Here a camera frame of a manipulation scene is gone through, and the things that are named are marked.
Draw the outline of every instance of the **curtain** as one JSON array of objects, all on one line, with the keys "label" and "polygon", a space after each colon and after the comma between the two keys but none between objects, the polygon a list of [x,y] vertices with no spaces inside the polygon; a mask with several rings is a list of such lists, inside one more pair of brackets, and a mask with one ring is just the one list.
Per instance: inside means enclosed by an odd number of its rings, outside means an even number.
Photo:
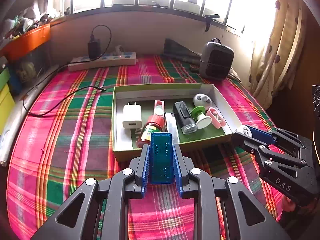
[{"label": "curtain", "polygon": [[252,17],[244,33],[254,42],[250,93],[267,109],[284,87],[291,89],[305,37],[302,0],[252,0]]}]

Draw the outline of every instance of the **window sill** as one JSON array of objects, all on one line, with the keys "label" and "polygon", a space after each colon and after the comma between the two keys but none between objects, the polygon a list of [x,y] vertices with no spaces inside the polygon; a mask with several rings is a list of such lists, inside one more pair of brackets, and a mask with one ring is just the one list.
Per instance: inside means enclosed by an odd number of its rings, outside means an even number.
[{"label": "window sill", "polygon": [[[180,10],[175,10],[170,8],[157,7],[157,6],[147,6],[147,5],[114,5],[110,7],[91,9],[91,10],[70,14],[70,15],[61,17],[59,19],[53,20],[52,22],[50,22],[50,26],[54,26],[54,25],[63,23],[65,21],[70,21],[83,16],[89,16],[89,15],[100,14],[100,13],[108,13],[108,12],[131,12],[131,11],[166,13],[166,14],[172,14],[172,15],[177,15],[185,18],[194,19],[194,20],[205,23],[205,17],[196,15],[190,12],[186,12],[186,11],[180,11]],[[225,26],[222,23],[217,22],[215,20],[212,20],[210,25],[221,28],[239,37],[242,36],[241,32],[236,31],[235,29],[232,29],[229,26]]]}]

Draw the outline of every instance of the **table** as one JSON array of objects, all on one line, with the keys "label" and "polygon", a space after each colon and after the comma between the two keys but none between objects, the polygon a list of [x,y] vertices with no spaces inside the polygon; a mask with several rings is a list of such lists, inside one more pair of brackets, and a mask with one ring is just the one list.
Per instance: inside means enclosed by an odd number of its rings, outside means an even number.
[{"label": "table", "polygon": [[[189,71],[190,64],[160,56],[138,57],[134,66],[58,73],[40,94],[32,111],[48,110],[69,93],[87,85],[47,117],[27,116],[15,143],[7,181],[10,225],[20,239],[30,239],[85,179],[111,178],[128,167],[118,163],[111,144],[114,86],[146,83],[210,83]],[[265,111],[237,81],[213,82],[242,124],[275,129]],[[183,153],[212,176],[236,176],[277,220],[282,194],[258,177],[253,155],[220,144]],[[219,200],[220,221],[222,212]],[[149,185],[143,200],[129,203],[129,239],[192,239],[194,200],[178,197],[175,185]],[[223,223],[220,223],[224,238]]]}]

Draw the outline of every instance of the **power strip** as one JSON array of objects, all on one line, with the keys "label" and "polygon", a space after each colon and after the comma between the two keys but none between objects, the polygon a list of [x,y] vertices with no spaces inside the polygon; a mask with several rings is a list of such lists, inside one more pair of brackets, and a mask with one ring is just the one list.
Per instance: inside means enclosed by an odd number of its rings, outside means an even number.
[{"label": "power strip", "polygon": [[[86,61],[90,60],[88,56],[74,58],[72,62]],[[77,71],[88,68],[98,68],[98,67],[112,67],[121,65],[135,65],[137,62],[137,56],[135,52],[122,52],[121,55],[111,55],[106,53],[101,58],[90,62],[83,62],[78,64],[69,64],[69,71]]]}]

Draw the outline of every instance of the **white plug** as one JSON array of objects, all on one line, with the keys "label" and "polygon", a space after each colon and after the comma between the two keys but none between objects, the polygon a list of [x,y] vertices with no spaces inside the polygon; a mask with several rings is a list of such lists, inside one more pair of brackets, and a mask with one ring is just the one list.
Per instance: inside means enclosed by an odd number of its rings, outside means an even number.
[{"label": "white plug", "polygon": [[123,107],[122,126],[125,129],[137,129],[142,127],[141,106],[128,103]]}]

